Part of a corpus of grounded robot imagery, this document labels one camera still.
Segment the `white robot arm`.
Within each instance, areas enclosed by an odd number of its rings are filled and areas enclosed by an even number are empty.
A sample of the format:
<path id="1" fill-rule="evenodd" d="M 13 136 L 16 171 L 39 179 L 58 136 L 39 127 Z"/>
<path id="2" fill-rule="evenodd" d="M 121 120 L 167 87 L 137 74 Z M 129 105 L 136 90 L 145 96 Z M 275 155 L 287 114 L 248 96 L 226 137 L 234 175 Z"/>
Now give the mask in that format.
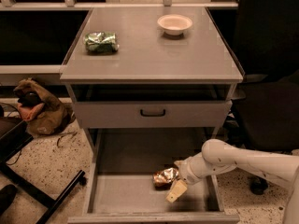
<path id="1" fill-rule="evenodd" d="M 178 180 L 166 199 L 173 203 L 188 186 L 209 175 L 219 175 L 235 168 L 257 175 L 289 191 L 282 224 L 299 224 L 299 157 L 233 147 L 219 139 L 209 139 L 201 151 L 183 161 L 176 161 Z"/>

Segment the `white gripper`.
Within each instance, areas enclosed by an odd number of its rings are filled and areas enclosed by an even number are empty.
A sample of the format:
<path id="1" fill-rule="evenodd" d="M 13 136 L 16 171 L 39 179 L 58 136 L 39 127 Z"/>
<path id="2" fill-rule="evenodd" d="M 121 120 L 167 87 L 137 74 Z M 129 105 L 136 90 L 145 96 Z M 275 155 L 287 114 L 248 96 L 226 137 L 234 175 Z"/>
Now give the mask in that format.
<path id="1" fill-rule="evenodd" d="M 180 180 L 175 180 L 166 195 L 166 199 L 173 203 L 181 195 L 183 195 L 188 188 L 188 185 L 194 185 L 199 182 L 199 178 L 194 174 L 191 168 L 191 159 L 175 161 L 174 164 L 178 168 Z"/>

